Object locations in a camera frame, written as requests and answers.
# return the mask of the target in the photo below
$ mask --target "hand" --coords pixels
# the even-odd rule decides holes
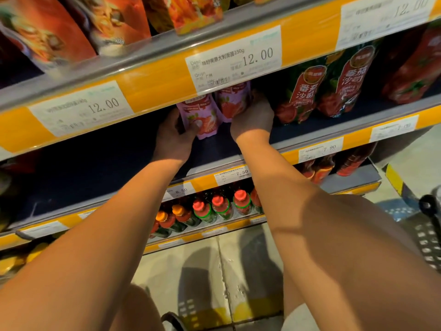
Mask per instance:
[[[247,142],[269,143],[269,133],[273,127],[274,112],[266,97],[253,90],[253,103],[243,113],[235,116],[231,123],[231,136],[241,146]]]
[[[185,133],[179,134],[176,128],[178,118],[179,110],[174,108],[159,126],[152,161],[167,160],[179,169],[190,156],[191,145],[202,126],[202,121],[195,121]]]

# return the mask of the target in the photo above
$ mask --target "person's left arm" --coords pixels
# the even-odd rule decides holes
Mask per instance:
[[[138,267],[164,193],[197,125],[179,135],[174,109],[153,160],[113,198],[52,243],[0,290],[0,330],[106,330]]]

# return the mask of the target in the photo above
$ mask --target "person's right hand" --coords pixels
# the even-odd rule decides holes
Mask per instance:
[[[253,97],[251,106],[235,116],[231,123],[231,136],[239,146],[247,142],[269,142],[274,112],[262,93],[254,90]]]

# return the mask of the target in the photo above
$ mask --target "shoe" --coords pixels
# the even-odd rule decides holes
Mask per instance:
[[[184,323],[179,319],[178,315],[174,312],[167,312],[161,317],[162,325],[165,331],[187,331]]]

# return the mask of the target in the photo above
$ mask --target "person's right arm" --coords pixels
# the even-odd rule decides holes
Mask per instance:
[[[312,184],[270,144],[273,112],[257,94],[231,134],[252,173],[284,268],[320,330],[438,330],[439,275]]]

